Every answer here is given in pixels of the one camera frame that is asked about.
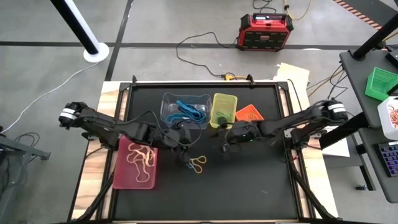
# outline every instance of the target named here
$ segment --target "concrete floor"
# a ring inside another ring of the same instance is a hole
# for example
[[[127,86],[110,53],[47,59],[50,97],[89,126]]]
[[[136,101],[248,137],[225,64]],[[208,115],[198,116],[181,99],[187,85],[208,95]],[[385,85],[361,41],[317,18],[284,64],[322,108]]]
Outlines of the concrete floor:
[[[75,2],[97,38],[102,42],[115,42],[127,0]],[[301,14],[307,5],[303,0],[289,3],[295,15]],[[282,12],[282,0],[274,0],[269,6]],[[177,43],[188,36],[213,31],[220,42],[232,43],[238,34],[239,18],[253,12],[250,0],[134,0],[123,42]],[[313,0],[308,15],[294,22],[294,26],[288,40],[290,45],[361,45],[376,31],[332,0]],[[0,43],[77,42],[51,3],[44,0],[1,1],[0,27]],[[215,40],[209,36],[190,42],[215,43]],[[269,53],[192,48],[181,49],[180,55],[207,64],[215,73],[250,73],[256,79],[272,78],[277,70],[275,66],[285,62],[309,69],[310,81],[315,83],[337,68],[340,52],[342,50],[338,49]],[[81,47],[1,46],[0,124],[10,125],[33,99],[61,84],[75,71],[89,66],[82,54]],[[49,161],[36,160],[29,166],[28,182],[18,195],[10,223],[22,220],[51,223],[67,219],[87,142],[80,137],[80,130],[59,128],[57,118],[65,104],[71,101],[84,101],[96,107],[109,60],[110,57],[41,99],[7,132],[10,138],[28,131],[38,132],[42,138],[37,147],[52,152]],[[132,75],[139,80],[215,79],[204,68],[179,61],[173,48],[121,48],[112,80],[130,80]],[[342,85],[350,87],[348,80]],[[325,99],[330,88],[330,85],[323,86],[310,101]],[[351,89],[339,100],[351,113],[361,112]],[[388,218],[374,215],[398,208],[388,204],[380,190],[353,192],[353,182],[362,181],[359,169],[333,169],[329,170],[329,175],[342,218],[383,223],[394,223],[398,218],[393,213],[387,214]]]

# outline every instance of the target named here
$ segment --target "pink plastic tray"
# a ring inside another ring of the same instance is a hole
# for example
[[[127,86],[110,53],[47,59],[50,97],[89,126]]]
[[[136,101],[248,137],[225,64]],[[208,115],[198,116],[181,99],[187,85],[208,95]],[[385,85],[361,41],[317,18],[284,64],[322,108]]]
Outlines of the pink plastic tray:
[[[150,174],[149,180],[146,182],[137,182],[136,177],[138,175],[137,166],[133,163],[129,163],[127,161],[127,156],[132,153],[129,150],[129,145],[132,142],[128,140],[126,137],[122,137],[119,142],[119,152],[118,158],[116,159],[116,167],[114,171],[114,179],[113,179],[113,188],[114,189],[152,189],[155,187],[155,179],[156,179],[156,163],[157,163],[157,148],[151,148],[154,150],[154,160],[150,161],[150,164],[154,163],[153,167],[146,167],[146,171]],[[139,144],[135,144],[131,146],[131,149],[142,149],[142,146]],[[137,162],[139,168],[139,177],[138,180],[145,180],[147,178],[147,174],[143,172],[143,163],[141,161]]]

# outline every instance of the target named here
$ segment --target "wooden board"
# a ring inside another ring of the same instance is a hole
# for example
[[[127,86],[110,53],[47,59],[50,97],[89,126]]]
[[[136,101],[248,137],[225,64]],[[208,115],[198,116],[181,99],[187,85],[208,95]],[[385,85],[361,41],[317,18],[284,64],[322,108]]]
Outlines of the wooden board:
[[[99,99],[99,104],[97,107],[98,112],[104,113],[109,116],[114,116],[116,109],[116,102],[119,93],[118,91],[119,85],[120,82],[104,82],[103,89],[101,91],[101,97]],[[303,98],[303,94],[299,93],[298,95],[300,101],[302,101],[301,99]],[[283,91],[281,91],[281,96],[284,105],[284,112],[285,115],[287,116],[289,115],[289,112],[287,109],[286,97],[284,96]],[[294,107],[297,107],[297,102],[294,102],[294,100],[295,98],[292,98],[292,104]],[[119,119],[124,118],[125,105],[126,105],[126,97],[123,99],[121,115]],[[319,147],[319,142],[312,139],[309,145]],[[90,142],[88,146],[88,153],[99,148],[99,146],[100,144],[97,141]],[[106,153],[107,153],[106,149],[102,149],[92,154],[90,157],[86,159],[83,168],[83,173],[81,176],[80,185],[78,187],[78,193],[76,197],[75,206],[73,209],[72,219],[78,218],[80,215],[82,215],[85,212],[86,208],[90,205],[90,203],[94,200],[94,198],[100,191],[101,181],[103,178],[104,165],[106,160]],[[322,203],[322,205],[329,211],[329,213],[337,217],[338,214],[336,210],[336,205],[333,198],[333,193],[331,191],[329,178],[326,171],[326,166],[323,161],[322,151],[318,149],[305,148],[303,150],[303,156],[304,156],[305,167],[307,170],[308,181],[310,182],[311,190],[313,191],[315,196],[319,199],[319,201]],[[298,162],[295,161],[295,163],[296,163],[296,168],[300,170]],[[309,217],[307,198],[301,188],[299,188],[299,192],[303,208],[303,214],[305,217]],[[104,210],[103,210],[104,218],[108,216],[109,198],[110,198],[110,191],[108,192],[105,198]]]

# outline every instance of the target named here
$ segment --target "keyboard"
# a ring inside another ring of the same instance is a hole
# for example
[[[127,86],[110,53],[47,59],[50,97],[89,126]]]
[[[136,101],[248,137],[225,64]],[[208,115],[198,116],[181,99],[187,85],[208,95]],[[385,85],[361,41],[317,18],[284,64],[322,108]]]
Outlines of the keyboard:
[[[398,176],[398,142],[379,144],[381,163],[389,177]]]

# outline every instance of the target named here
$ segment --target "red portable generator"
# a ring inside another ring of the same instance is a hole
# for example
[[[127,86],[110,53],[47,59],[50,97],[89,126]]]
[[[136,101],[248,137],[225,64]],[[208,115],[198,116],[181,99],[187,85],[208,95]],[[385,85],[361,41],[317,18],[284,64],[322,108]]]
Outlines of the red portable generator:
[[[276,52],[284,48],[292,30],[292,18],[286,14],[246,14],[241,18],[238,48]]]

